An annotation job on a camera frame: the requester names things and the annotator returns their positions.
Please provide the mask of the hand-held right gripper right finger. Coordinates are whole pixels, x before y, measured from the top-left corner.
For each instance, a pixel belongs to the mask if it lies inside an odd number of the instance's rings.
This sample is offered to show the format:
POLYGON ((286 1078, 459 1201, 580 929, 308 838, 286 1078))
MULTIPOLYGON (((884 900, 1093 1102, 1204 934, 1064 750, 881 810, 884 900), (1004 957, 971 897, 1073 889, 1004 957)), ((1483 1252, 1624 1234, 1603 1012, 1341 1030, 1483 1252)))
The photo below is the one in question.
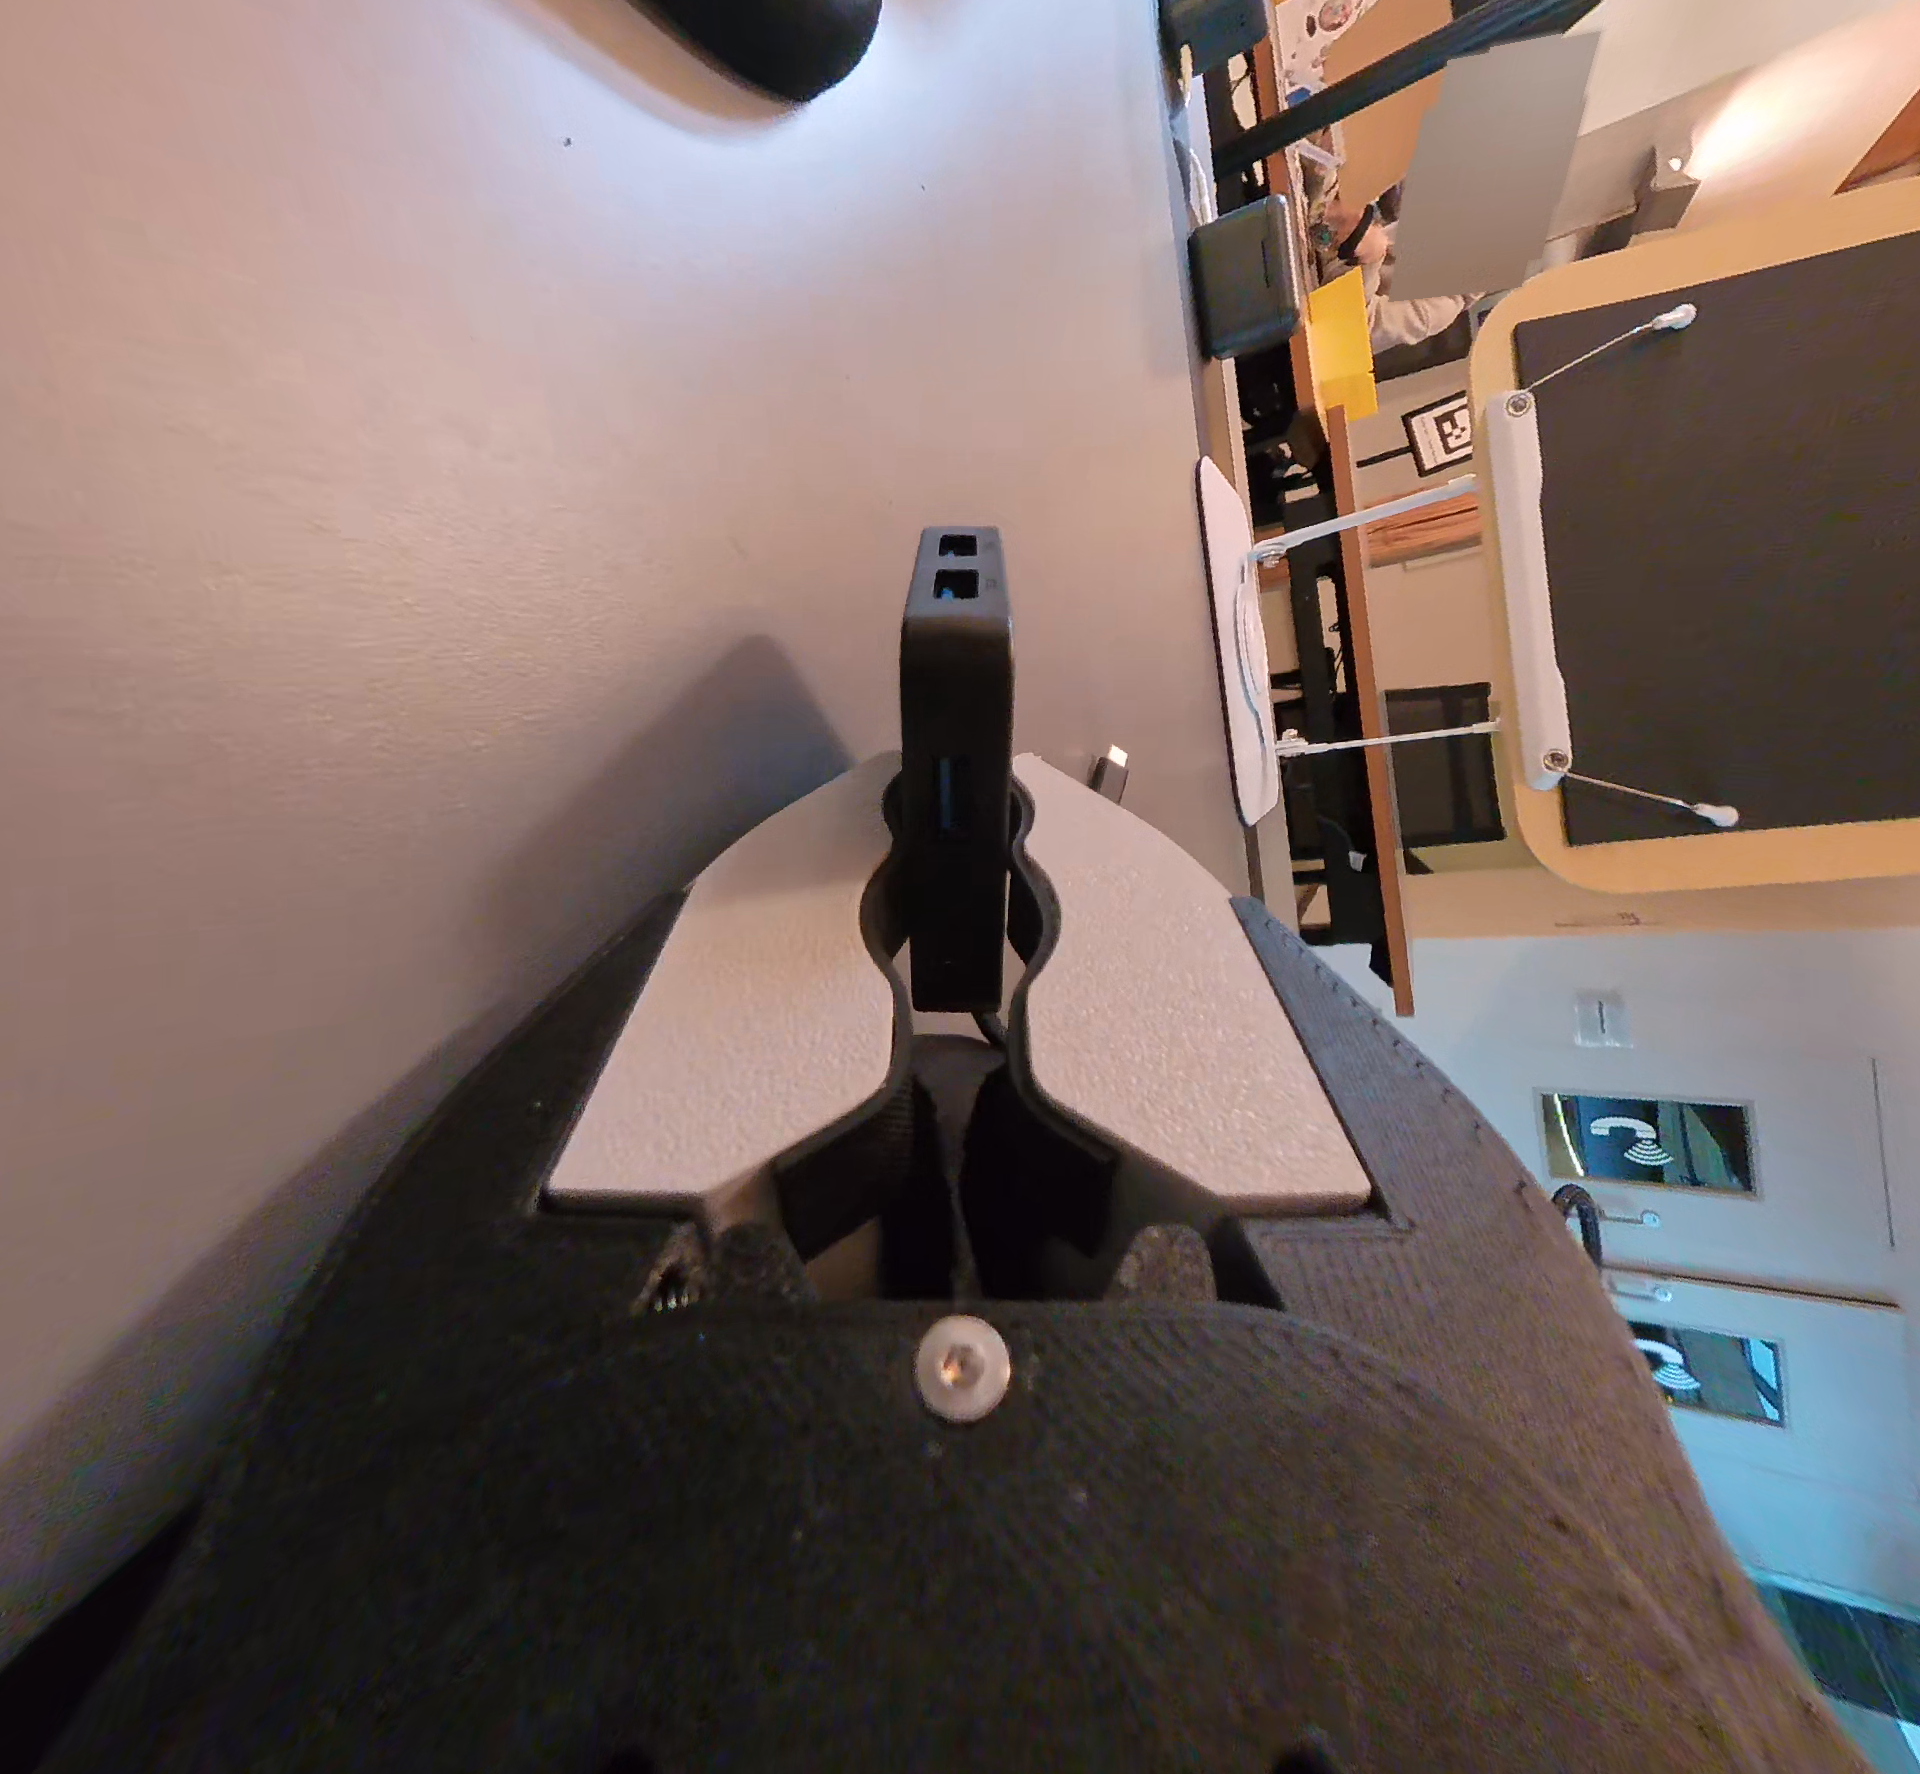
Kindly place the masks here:
POLYGON ((1367 1199, 1228 889, 1040 757, 1015 779, 1047 940, 1021 997, 1040 1100, 1213 1199, 1367 1199))

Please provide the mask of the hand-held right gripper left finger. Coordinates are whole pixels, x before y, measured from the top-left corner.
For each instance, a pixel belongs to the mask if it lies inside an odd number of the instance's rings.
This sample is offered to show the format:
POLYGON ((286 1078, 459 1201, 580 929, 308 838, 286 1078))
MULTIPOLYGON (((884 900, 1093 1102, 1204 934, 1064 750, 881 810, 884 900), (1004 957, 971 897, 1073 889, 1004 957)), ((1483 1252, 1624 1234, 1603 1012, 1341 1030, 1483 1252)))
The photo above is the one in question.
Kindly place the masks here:
POLYGON ((884 750, 699 874, 545 1178, 548 1199, 753 1199, 846 1130, 903 1064, 900 982, 871 941, 894 835, 884 750))

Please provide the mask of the black usb hub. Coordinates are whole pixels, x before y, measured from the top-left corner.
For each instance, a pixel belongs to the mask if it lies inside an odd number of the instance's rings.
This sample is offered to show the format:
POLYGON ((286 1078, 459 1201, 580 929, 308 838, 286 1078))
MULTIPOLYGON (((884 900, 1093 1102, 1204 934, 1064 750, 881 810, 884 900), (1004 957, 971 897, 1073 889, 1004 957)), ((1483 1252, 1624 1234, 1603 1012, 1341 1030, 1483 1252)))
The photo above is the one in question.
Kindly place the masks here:
POLYGON ((929 524, 900 614, 900 765, 881 797, 879 878, 906 997, 967 1016, 999 1064, 1027 1043, 1025 990, 1066 918, 1040 861, 1038 798, 1015 760, 1017 657, 999 531, 929 524))

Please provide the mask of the black computer monitor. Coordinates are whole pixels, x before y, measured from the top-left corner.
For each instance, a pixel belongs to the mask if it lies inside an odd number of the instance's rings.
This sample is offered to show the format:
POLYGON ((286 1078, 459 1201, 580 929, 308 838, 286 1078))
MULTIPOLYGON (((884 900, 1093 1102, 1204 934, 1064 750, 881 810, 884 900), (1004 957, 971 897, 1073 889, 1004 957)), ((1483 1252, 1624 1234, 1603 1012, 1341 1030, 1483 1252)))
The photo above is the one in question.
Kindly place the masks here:
POLYGON ((1418 852, 1504 839, 1489 683, 1388 689, 1386 729, 1402 842, 1418 852))

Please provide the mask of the white door with window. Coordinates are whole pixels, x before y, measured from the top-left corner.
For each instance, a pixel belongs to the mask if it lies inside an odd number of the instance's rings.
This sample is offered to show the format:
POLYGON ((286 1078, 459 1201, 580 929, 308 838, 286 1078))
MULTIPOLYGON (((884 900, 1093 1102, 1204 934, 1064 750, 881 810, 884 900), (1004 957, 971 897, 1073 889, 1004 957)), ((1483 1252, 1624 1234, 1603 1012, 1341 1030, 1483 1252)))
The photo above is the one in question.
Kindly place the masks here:
POLYGON ((1487 1090, 1487 1111, 1541 1185, 1587 1191, 1609 1261, 1904 1297, 1910 1252, 1866 1056, 1547 1049, 1487 1090))

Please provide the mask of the small yellow box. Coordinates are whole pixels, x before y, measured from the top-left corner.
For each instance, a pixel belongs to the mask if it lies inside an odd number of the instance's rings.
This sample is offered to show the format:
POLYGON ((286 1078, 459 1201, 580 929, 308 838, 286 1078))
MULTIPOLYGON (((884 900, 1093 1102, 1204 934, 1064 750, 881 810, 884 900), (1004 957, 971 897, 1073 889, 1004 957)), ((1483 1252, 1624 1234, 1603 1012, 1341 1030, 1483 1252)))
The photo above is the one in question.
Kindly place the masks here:
POLYGON ((1343 408, 1350 420, 1379 410, 1371 325, 1361 270, 1347 270, 1309 291, 1302 335, 1309 400, 1317 413, 1343 408))

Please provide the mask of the black board with wooden rim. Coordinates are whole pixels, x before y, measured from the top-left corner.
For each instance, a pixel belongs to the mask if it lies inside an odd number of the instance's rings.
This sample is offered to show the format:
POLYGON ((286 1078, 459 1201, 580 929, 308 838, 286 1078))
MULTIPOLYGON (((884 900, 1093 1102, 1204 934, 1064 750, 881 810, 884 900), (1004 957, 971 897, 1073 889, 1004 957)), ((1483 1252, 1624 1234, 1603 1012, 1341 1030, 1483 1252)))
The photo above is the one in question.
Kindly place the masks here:
POLYGON ((1532 861, 1916 878, 1916 180, 1537 273, 1467 400, 1532 861))

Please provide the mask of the black pole with round disc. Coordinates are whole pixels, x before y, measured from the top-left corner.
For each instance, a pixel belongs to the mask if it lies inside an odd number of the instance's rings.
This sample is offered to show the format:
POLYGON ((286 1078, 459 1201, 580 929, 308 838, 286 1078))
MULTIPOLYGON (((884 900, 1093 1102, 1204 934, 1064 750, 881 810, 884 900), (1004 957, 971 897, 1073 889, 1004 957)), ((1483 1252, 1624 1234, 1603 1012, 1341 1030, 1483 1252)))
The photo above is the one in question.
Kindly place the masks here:
POLYGON ((1213 172, 1218 177, 1238 177, 1264 166, 1284 149, 1337 122, 1404 91, 1411 86, 1442 73, 1454 59, 1483 52, 1515 39, 1562 32, 1595 0, 1489 0, 1458 13, 1426 36, 1399 46, 1379 61, 1360 66, 1353 76, 1334 81, 1325 91, 1310 95, 1256 127, 1236 133, 1213 152, 1213 172))

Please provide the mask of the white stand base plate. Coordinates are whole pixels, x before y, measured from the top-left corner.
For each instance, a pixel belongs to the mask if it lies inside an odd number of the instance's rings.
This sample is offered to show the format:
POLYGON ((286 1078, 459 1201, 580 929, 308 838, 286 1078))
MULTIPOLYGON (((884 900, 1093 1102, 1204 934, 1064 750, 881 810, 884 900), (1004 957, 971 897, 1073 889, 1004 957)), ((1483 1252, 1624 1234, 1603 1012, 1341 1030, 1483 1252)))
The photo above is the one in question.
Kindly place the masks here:
POLYGON ((1256 830, 1280 803, 1260 570, 1247 509, 1209 457, 1197 463, 1195 495, 1234 812, 1238 825, 1256 830))

